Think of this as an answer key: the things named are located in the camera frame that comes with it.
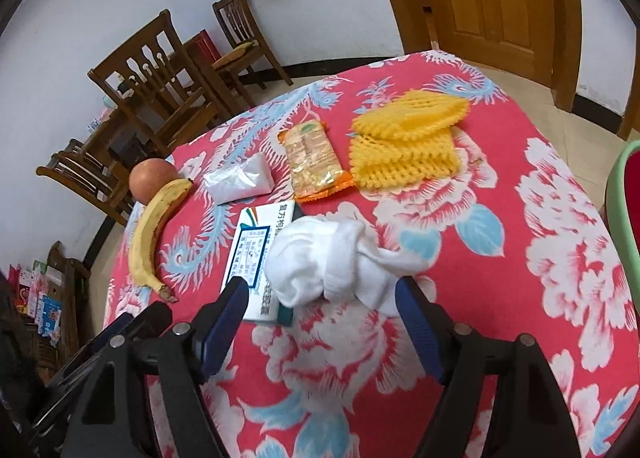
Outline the red green trash bin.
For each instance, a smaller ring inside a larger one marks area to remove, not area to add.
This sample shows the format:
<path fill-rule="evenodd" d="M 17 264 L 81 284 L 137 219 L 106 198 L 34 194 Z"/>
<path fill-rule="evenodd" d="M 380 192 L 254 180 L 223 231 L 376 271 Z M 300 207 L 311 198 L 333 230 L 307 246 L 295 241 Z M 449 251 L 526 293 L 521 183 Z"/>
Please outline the red green trash bin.
<path fill-rule="evenodd" d="M 639 141 L 617 157 L 605 186 L 606 225 L 626 274 L 634 309 L 639 311 Z"/>

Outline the colourful packages on shelf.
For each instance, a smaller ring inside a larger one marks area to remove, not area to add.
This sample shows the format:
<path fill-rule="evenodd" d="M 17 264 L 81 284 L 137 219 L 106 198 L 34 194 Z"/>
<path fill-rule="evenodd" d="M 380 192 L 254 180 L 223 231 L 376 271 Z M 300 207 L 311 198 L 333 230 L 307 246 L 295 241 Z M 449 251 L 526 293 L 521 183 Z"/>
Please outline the colourful packages on shelf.
<path fill-rule="evenodd" d="M 53 266 L 35 260 L 31 268 L 9 268 L 17 311 L 31 319 L 38 334 L 57 346 L 61 339 L 62 273 Z"/>

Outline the white green medicine box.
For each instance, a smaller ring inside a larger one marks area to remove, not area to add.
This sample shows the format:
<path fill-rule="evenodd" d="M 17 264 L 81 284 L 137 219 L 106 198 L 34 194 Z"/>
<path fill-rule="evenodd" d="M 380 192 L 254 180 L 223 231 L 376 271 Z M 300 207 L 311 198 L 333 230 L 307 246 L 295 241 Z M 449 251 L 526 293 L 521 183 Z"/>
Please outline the white green medicine box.
<path fill-rule="evenodd" d="M 274 237 L 302 215 L 294 200 L 246 207 L 240 212 L 222 284 L 233 277 L 246 281 L 248 304 L 244 320 L 285 327 L 292 324 L 293 310 L 282 305 L 272 291 L 264 266 Z"/>

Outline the yellow banana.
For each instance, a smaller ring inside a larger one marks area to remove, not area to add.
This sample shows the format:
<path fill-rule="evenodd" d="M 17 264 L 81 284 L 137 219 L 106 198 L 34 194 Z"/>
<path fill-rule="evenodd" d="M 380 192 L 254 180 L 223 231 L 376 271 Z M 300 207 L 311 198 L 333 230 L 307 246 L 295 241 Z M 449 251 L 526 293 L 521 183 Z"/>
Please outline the yellow banana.
<path fill-rule="evenodd" d="M 164 185 L 145 207 L 130 242 L 128 267 L 132 281 L 138 287 L 155 291 L 167 303 L 175 303 L 178 299 L 156 276 L 155 249 L 165 225 L 189 196 L 192 187 L 193 182 L 188 178 L 178 178 Z"/>

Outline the white socks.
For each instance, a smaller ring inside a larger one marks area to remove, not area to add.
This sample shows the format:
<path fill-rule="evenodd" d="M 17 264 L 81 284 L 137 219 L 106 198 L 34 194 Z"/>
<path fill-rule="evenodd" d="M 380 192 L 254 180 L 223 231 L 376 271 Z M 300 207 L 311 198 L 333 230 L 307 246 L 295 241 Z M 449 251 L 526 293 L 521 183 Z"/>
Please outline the white socks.
<path fill-rule="evenodd" d="M 274 237 L 264 274 L 287 308 L 319 298 L 357 300 L 372 311 L 396 316 L 396 282 L 425 269 L 426 261 L 417 254 L 380 247 L 363 222 L 304 216 Z"/>

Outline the red apple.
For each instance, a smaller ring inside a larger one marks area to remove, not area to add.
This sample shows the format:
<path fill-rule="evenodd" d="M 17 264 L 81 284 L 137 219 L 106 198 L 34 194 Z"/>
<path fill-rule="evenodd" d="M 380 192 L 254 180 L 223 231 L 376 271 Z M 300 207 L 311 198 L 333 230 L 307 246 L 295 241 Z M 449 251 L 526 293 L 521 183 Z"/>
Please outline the red apple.
<path fill-rule="evenodd" d="M 170 162 L 160 158 L 149 158 L 131 170 L 129 189 L 134 200 L 146 206 L 162 187 L 178 177 L 177 169 Z"/>

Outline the white plastic packet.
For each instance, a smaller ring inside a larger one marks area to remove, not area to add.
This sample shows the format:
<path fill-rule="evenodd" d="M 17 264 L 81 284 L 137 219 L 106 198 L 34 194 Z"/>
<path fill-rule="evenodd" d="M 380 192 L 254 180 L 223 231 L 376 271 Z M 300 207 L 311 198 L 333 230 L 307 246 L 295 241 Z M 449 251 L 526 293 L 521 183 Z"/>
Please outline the white plastic packet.
<path fill-rule="evenodd" d="M 268 195 L 274 189 L 270 165 L 260 152 L 228 168 L 207 172 L 203 183 L 215 204 Z"/>

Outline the left wooden chair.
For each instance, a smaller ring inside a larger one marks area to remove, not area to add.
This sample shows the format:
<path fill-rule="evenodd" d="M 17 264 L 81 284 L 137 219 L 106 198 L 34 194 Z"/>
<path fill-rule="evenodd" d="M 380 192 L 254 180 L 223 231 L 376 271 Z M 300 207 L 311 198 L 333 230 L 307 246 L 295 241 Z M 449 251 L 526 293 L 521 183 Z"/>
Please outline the left wooden chair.
<path fill-rule="evenodd" d="M 107 150 L 95 154 L 72 138 L 53 154 L 36 174 L 58 182 L 120 225 L 126 225 L 134 206 L 129 190 L 129 170 Z"/>

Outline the red floral tablecloth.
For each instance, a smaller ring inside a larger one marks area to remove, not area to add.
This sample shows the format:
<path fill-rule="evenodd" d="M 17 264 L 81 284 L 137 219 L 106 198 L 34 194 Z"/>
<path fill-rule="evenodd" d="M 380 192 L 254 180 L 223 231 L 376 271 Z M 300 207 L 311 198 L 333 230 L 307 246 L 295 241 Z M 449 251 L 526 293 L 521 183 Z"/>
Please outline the red floral tablecloth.
<path fill-rule="evenodd" d="M 520 107 L 442 51 L 395 57 L 296 88 L 174 150 L 186 178 L 260 152 L 292 195 L 279 134 L 322 121 L 341 160 L 352 122 L 411 90 L 460 96 L 459 171 L 388 192 L 349 189 L 303 205 L 355 221 L 417 256 L 416 282 L 459 322 L 511 340 L 529 332 L 559 381 L 580 451 L 612 452 L 639 404 L 639 336 L 613 241 L 570 168 Z M 300 308 L 292 324 L 242 325 L 203 389 L 233 457 L 409 457 L 439 396 L 402 322 L 358 301 Z"/>

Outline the orange cracker packet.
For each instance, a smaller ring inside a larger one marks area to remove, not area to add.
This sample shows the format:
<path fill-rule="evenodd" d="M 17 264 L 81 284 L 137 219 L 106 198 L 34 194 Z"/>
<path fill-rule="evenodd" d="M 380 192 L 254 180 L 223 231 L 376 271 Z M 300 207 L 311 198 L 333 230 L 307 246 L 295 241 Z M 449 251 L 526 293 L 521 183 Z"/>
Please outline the orange cracker packet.
<path fill-rule="evenodd" d="M 328 198 L 355 186 L 326 135 L 326 124 L 308 120 L 278 134 L 285 149 L 294 199 L 299 203 Z"/>

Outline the yellow foam fruit net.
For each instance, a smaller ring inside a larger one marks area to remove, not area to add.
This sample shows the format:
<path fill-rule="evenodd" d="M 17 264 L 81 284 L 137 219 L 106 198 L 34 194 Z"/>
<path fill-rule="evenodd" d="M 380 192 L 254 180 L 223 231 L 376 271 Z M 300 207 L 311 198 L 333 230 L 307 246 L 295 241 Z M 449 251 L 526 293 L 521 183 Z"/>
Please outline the yellow foam fruit net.
<path fill-rule="evenodd" d="M 448 178 L 460 169 L 452 128 L 470 111 L 463 97 L 411 90 L 352 119 L 350 173 L 381 190 Z"/>

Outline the yellow seat cushion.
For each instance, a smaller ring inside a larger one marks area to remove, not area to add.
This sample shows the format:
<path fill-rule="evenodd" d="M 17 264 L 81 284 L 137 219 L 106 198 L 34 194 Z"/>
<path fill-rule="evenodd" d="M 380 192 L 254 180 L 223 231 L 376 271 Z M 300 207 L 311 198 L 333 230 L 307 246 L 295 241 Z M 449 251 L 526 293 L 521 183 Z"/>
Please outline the yellow seat cushion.
<path fill-rule="evenodd" d="M 232 64 L 245 56 L 253 48 L 257 48 L 259 43 L 257 41 L 247 41 L 236 46 L 231 52 L 224 54 L 221 58 L 218 58 L 213 63 L 215 69 L 221 69 L 222 67 Z"/>

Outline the far wooden chair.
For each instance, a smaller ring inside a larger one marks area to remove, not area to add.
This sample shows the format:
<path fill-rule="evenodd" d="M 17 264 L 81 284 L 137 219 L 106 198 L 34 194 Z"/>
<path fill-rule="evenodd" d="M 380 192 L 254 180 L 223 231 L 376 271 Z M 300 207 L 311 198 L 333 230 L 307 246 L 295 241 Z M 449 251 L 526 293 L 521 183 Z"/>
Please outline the far wooden chair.
<path fill-rule="evenodd" d="M 247 41 L 257 41 L 259 43 L 257 48 L 253 48 L 236 62 L 232 62 L 232 64 L 221 69 L 214 68 L 220 74 L 227 76 L 232 82 L 232 86 L 241 95 L 246 94 L 245 88 L 240 81 L 240 74 L 243 71 L 246 71 L 250 76 L 250 80 L 260 88 L 266 87 L 262 79 L 256 76 L 256 72 L 253 69 L 254 63 L 263 57 L 268 60 L 271 67 L 277 71 L 277 74 L 284 82 L 288 85 L 293 84 L 291 77 L 274 56 L 272 49 L 262 34 L 262 30 L 257 25 L 248 0 L 219 0 L 213 2 L 213 13 L 230 44 L 231 51 L 239 44 Z"/>

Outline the wooden door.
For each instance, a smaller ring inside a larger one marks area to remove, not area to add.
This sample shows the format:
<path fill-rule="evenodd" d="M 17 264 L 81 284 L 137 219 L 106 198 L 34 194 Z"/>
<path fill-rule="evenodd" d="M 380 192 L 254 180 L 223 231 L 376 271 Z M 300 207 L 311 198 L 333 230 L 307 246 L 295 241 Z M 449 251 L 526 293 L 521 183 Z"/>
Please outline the wooden door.
<path fill-rule="evenodd" d="M 442 50 L 551 83 L 553 0 L 432 0 L 432 11 Z"/>

